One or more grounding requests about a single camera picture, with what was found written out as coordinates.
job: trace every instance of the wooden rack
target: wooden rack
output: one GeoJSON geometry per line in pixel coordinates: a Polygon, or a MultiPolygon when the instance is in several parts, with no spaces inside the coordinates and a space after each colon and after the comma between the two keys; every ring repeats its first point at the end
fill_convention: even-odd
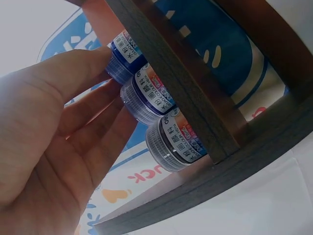
{"type": "Polygon", "coordinates": [[[207,201],[255,174],[313,131],[313,56],[297,34],[264,0],[215,2],[241,25],[291,92],[247,123],[153,1],[107,0],[216,165],[181,187],[98,225],[105,234],[134,231],[207,201]]]}

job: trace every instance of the hand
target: hand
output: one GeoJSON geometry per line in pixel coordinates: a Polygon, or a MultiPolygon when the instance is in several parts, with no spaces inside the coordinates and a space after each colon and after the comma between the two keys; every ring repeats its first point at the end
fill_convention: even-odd
{"type": "Polygon", "coordinates": [[[0,78],[0,234],[72,235],[136,126],[107,47],[73,50],[0,78]]]}

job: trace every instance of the gouache paint jar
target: gouache paint jar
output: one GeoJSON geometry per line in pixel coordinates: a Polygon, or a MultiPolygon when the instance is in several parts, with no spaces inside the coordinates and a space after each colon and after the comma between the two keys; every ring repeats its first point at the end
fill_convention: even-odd
{"type": "Polygon", "coordinates": [[[207,154],[179,108],[148,128],[146,143],[153,158],[170,172],[180,171],[207,154]]]}
{"type": "Polygon", "coordinates": [[[153,125],[175,108],[175,102],[149,64],[139,70],[121,89],[121,98],[133,116],[153,125]]]}
{"type": "Polygon", "coordinates": [[[112,57],[106,71],[122,85],[147,63],[139,47],[126,30],[114,38],[108,47],[112,50],[112,57]]]}

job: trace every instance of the jar label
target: jar label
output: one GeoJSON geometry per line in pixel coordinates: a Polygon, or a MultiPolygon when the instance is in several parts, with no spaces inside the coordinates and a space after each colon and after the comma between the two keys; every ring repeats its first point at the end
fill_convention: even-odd
{"type": "Polygon", "coordinates": [[[146,105],[156,114],[166,114],[175,102],[149,64],[134,76],[134,88],[138,96],[146,100],[146,105]]]}
{"type": "Polygon", "coordinates": [[[205,148],[192,130],[190,124],[175,108],[162,118],[165,135],[175,151],[187,162],[193,163],[207,154],[205,148]]]}
{"type": "Polygon", "coordinates": [[[139,47],[126,30],[114,38],[113,42],[119,53],[130,64],[141,55],[139,47]]]}

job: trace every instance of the orange heart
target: orange heart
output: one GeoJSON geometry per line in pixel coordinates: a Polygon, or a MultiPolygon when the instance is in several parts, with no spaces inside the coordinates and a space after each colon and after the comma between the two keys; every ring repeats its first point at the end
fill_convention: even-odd
{"type": "Polygon", "coordinates": [[[102,190],[102,195],[104,198],[110,203],[116,203],[118,199],[126,199],[128,197],[128,193],[125,190],[102,190]]]}

